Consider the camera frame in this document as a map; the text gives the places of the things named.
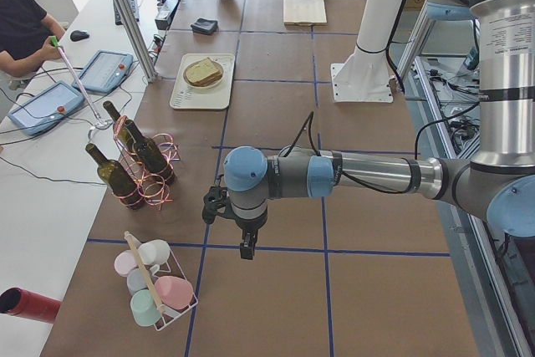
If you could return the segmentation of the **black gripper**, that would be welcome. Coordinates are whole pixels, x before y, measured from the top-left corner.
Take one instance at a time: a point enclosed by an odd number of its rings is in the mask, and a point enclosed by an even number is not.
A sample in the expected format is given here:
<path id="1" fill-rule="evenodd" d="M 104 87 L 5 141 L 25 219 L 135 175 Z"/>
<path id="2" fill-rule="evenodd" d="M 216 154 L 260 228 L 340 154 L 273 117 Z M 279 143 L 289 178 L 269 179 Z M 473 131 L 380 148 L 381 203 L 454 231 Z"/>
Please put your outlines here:
<path id="1" fill-rule="evenodd" d="M 231 199 L 227 195 L 227 188 L 211 186 L 203 197 L 204 207 L 201 217 L 205 224 L 211 225 L 216 217 L 233 220 L 242 229 L 242 241 L 239 246 L 240 258 L 253 260 L 257 244 L 258 230 L 267 222 L 268 212 L 258 217 L 246 219 L 239 217 L 233 210 Z"/>

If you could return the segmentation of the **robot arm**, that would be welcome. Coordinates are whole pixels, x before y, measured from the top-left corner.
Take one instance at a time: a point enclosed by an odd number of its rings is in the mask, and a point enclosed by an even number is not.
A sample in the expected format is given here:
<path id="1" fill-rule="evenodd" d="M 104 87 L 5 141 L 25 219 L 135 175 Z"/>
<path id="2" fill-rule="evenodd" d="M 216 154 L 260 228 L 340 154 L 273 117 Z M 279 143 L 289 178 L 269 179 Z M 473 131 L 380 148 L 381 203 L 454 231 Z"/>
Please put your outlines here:
<path id="1" fill-rule="evenodd" d="M 196 189 L 204 192 L 222 171 L 224 157 L 240 145 L 272 155 L 296 140 L 313 115 L 313 137 L 325 150 L 407 157 L 415 132 L 410 102 L 336 103 L 328 66 L 343 58 L 357 37 L 366 0 L 326 0 L 323 28 L 285 28 L 283 0 L 239 0 L 237 82 L 229 110 L 197 155 Z M 336 262 L 441 263 L 453 254 L 436 205 L 418 195 L 385 195 L 337 187 L 324 199 L 272 201 L 259 232 L 257 262 L 301 256 Z"/>

